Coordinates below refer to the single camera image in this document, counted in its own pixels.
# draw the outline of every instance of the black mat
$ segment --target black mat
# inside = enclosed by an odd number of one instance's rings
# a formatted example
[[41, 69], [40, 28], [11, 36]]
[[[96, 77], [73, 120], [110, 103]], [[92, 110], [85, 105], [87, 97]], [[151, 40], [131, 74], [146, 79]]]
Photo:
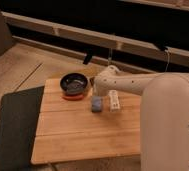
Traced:
[[30, 170], [43, 87], [6, 94], [0, 109], [0, 171]]

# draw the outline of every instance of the floor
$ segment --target floor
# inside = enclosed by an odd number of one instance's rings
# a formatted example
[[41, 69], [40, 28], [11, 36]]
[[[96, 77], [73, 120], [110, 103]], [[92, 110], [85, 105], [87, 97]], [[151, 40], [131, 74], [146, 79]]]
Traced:
[[[0, 99], [8, 92], [15, 92], [44, 85], [45, 80], [58, 72], [72, 72], [100, 65], [82, 61], [17, 43], [0, 57]], [[140, 171], [139, 156], [66, 162], [56, 165], [58, 171]], [[49, 167], [36, 170], [48, 171]]]

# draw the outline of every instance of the wooden board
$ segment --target wooden board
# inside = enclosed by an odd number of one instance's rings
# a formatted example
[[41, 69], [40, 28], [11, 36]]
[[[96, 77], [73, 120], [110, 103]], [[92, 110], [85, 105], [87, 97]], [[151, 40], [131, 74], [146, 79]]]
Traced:
[[119, 92], [122, 110], [90, 109], [91, 89], [82, 101], [62, 99], [60, 78], [46, 81], [34, 143], [32, 163], [140, 154], [140, 97]]

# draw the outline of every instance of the wood plank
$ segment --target wood plank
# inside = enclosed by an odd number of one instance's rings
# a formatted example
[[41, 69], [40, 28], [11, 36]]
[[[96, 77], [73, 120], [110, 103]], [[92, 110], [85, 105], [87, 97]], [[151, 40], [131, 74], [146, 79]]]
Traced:
[[181, 5], [178, 4], [178, 0], [119, 0], [119, 1], [189, 11], [189, 0], [184, 0], [186, 1], [186, 3], [183, 2], [183, 4]]
[[17, 55], [16, 46], [0, 58], [0, 99], [16, 88], [41, 64], [26, 54]]
[[73, 132], [139, 129], [139, 106], [132, 106], [131, 111], [129, 108], [123, 109], [123, 106], [121, 108], [122, 112], [114, 113], [109, 112], [109, 108], [107, 108], [103, 114], [86, 113], [87, 110], [41, 113], [36, 134], [45, 136]]
[[[122, 95], [119, 92], [120, 102], [122, 103], [122, 109], [133, 108], [134, 106], [139, 107], [140, 97], [136, 95], [129, 94], [128, 96]], [[62, 93], [45, 93], [42, 100], [41, 112], [65, 112], [65, 111], [83, 111], [86, 113], [91, 113], [91, 95], [92, 92], [84, 97], [81, 101], [66, 101], [62, 98]], [[108, 98], [103, 98], [103, 109], [109, 109]]]
[[[160, 51], [156, 46], [148, 42], [90, 31], [7, 12], [3, 12], [3, 15], [5, 16], [8, 24], [16, 27], [30, 29], [70, 40], [101, 46], [104, 48], [115, 49], [151, 59], [162, 61], [168, 60], [166, 53]], [[171, 63], [189, 67], [189, 51], [170, 47], [168, 47], [168, 50], [172, 56], [170, 59]]]
[[36, 137], [32, 163], [50, 163], [135, 155], [140, 152], [138, 130], [77, 133]]

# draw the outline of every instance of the dark mat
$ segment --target dark mat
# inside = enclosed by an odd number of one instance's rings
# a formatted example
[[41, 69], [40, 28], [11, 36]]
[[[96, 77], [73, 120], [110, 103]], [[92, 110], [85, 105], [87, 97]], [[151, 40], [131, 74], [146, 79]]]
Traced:
[[43, 89], [10, 93], [1, 99], [0, 171], [30, 169]]

